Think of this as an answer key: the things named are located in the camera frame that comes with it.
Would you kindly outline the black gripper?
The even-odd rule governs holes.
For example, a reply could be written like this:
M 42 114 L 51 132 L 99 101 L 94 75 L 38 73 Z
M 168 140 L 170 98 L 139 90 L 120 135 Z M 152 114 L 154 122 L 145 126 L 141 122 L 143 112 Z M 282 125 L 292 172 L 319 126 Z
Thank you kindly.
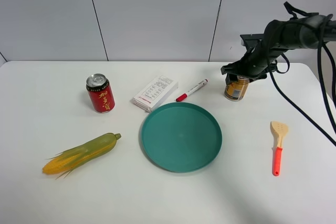
M 239 61 L 222 66 L 222 75 L 227 74 L 226 85 L 236 82 L 237 76 L 248 78 L 249 82 L 266 79 L 269 72 L 268 61 L 271 63 L 278 58 L 278 50 L 270 49 L 269 53 L 266 51 L 266 43 L 261 40 L 255 48 L 246 50 Z

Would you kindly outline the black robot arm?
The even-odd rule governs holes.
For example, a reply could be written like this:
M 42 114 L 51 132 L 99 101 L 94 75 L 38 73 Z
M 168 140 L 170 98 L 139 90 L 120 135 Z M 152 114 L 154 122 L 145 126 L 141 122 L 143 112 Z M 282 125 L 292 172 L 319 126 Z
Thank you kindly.
M 324 15 L 286 22 L 273 20 L 262 34 L 240 37 L 246 48 L 244 56 L 220 69 L 226 76 L 227 85 L 236 82 L 238 77 L 254 82 L 266 79 L 269 72 L 281 73 L 277 68 L 277 58 L 284 57 L 287 51 L 317 49 L 319 39 L 323 42 L 335 41 L 335 21 Z

